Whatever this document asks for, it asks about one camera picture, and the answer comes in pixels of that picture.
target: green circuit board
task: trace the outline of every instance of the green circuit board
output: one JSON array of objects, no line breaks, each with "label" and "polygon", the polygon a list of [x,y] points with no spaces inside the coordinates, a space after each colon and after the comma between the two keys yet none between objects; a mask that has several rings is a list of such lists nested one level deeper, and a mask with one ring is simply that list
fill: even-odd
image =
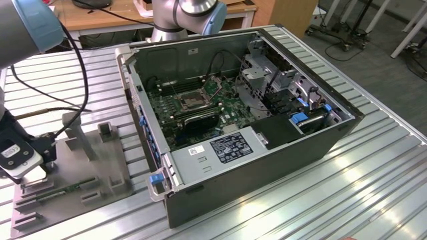
[{"label": "green circuit board", "polygon": [[[172,151],[215,138],[230,130],[242,129],[257,120],[237,94],[231,79],[213,77],[202,88],[168,96],[152,91],[148,98]],[[183,136],[183,120],[213,112],[219,113],[218,125],[200,134]]]}]

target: aluminum workbench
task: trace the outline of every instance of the aluminum workbench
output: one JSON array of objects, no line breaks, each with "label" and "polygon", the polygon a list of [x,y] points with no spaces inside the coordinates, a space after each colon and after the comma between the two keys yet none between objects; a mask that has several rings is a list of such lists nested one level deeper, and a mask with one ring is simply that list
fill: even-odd
[{"label": "aluminum workbench", "polygon": [[[152,202],[148,165],[127,105],[115,49],[83,53],[90,104],[83,130],[119,126],[135,194],[27,236],[40,239],[423,239],[427,236],[426,137],[283,28],[266,30],[366,114],[323,159],[183,226],[170,229],[162,202]],[[80,66],[74,52],[38,55],[16,64],[22,79],[80,104]],[[60,102],[38,95],[3,70],[6,107],[15,115]],[[62,126],[62,112],[20,121],[36,135]],[[0,179],[0,239],[10,238],[14,186]]]}]

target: gray floor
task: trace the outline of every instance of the gray floor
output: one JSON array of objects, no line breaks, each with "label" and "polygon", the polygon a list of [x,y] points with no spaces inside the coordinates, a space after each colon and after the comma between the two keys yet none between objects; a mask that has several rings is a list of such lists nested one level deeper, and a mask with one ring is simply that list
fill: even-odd
[{"label": "gray floor", "polygon": [[[342,1],[335,13],[341,13],[346,5]],[[329,8],[333,0],[322,0],[322,7]],[[358,17],[363,3],[358,2],[357,8],[349,19],[353,23]],[[377,10],[371,7],[361,28],[366,29]],[[390,57],[397,46],[406,37],[402,32],[406,24],[389,15],[383,15],[373,33],[371,43],[366,50],[350,61],[341,62],[325,53],[325,49],[339,40],[322,33],[306,36],[303,41],[326,57],[327,60],[346,73],[346,75],[391,108],[391,110],[425,134],[427,135],[427,82],[421,80],[407,69],[405,58]],[[426,36],[419,33],[414,38],[418,42]],[[329,50],[330,55],[338,59],[347,59],[359,49],[343,52],[338,47]]]}]

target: power supply label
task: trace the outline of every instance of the power supply label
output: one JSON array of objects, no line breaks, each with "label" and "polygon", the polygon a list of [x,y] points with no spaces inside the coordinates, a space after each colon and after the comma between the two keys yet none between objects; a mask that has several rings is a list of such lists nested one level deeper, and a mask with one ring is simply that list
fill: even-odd
[{"label": "power supply label", "polygon": [[211,141],[210,143],[223,164],[254,153],[241,132]]}]

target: table leg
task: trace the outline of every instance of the table leg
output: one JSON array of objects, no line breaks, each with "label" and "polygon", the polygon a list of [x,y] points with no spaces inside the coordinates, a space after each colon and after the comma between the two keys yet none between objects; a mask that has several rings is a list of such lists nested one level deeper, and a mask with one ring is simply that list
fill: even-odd
[{"label": "table leg", "polygon": [[249,11],[246,13],[245,18],[243,18],[243,22],[242,22],[243,29],[253,27],[254,14],[255,14],[255,11]]},{"label": "table leg", "polygon": [[339,6],[341,1],[342,0],[334,0],[331,8],[329,9],[327,15],[326,15],[326,18],[325,18],[325,25],[329,25],[330,20],[331,20],[333,15],[334,15],[334,12],[337,10],[337,7]]},{"label": "table leg", "polygon": [[[79,31],[71,31],[71,32],[70,32],[70,35],[71,35],[71,37],[72,37],[74,40],[80,40],[80,39],[79,39],[79,37],[80,37],[80,32],[79,32]],[[83,48],[83,47],[82,47],[82,42],[75,41],[75,44],[76,44],[78,48],[80,48],[80,49]]]},{"label": "table leg", "polygon": [[389,6],[390,1],[391,1],[391,0],[386,0],[386,1],[383,2],[382,6],[381,6],[381,8],[379,8],[379,10],[378,10],[378,12],[377,12],[377,14],[375,14],[375,17],[374,17],[371,23],[369,24],[369,26],[367,26],[367,28],[366,28],[366,33],[370,33],[370,32],[373,31],[373,29],[375,28],[375,25],[377,25],[377,23],[379,22],[379,20],[381,20],[381,18],[382,18],[382,16],[383,16],[383,13],[385,13],[385,11],[386,11],[386,9],[387,9],[387,6]]},{"label": "table leg", "polygon": [[426,14],[425,11],[427,9],[427,1],[426,3],[422,5],[421,9],[418,10],[415,16],[413,17],[411,21],[409,22],[409,24],[406,25],[405,29],[402,30],[403,32],[409,32],[411,27],[414,26],[415,22],[421,19],[422,15]]},{"label": "table leg", "polygon": [[346,9],[345,15],[342,16],[342,18],[339,20],[342,23],[347,22],[349,16],[353,13],[353,10],[354,10],[358,2],[359,2],[359,0],[353,0],[351,1],[350,5],[349,5],[349,7]]},{"label": "table leg", "polygon": [[425,24],[427,23],[427,13],[425,13],[425,16],[422,17],[422,19],[419,20],[418,24],[415,25],[413,31],[407,34],[405,40],[402,41],[401,45],[398,46],[398,48],[395,49],[395,51],[391,54],[393,58],[397,58],[398,55],[401,54],[401,52],[403,51],[403,49],[407,47],[407,45],[410,44],[410,41],[413,40],[414,36],[417,35],[417,33],[421,31],[422,27],[425,26]]}]

